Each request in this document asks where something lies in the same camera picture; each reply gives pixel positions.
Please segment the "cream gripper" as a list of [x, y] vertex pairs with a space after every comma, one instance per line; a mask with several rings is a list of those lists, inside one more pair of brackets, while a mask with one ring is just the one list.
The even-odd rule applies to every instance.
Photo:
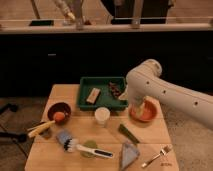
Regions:
[[[121, 93], [118, 96], [118, 99], [123, 101], [123, 100], [127, 100], [128, 99], [128, 94], [126, 92]], [[147, 102], [147, 97], [144, 97], [140, 103], [139, 106], [137, 105], [131, 105], [130, 109], [129, 109], [129, 113], [134, 116], [134, 117], [142, 117], [145, 115], [146, 111], [145, 111], [145, 104]]]

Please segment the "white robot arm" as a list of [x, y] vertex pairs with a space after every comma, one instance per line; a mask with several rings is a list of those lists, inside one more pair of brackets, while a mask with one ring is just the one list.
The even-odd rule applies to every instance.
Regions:
[[145, 96], [151, 96], [213, 130], [213, 96], [164, 81], [161, 74], [157, 60], [143, 61], [127, 73], [127, 85], [119, 99], [140, 106]]

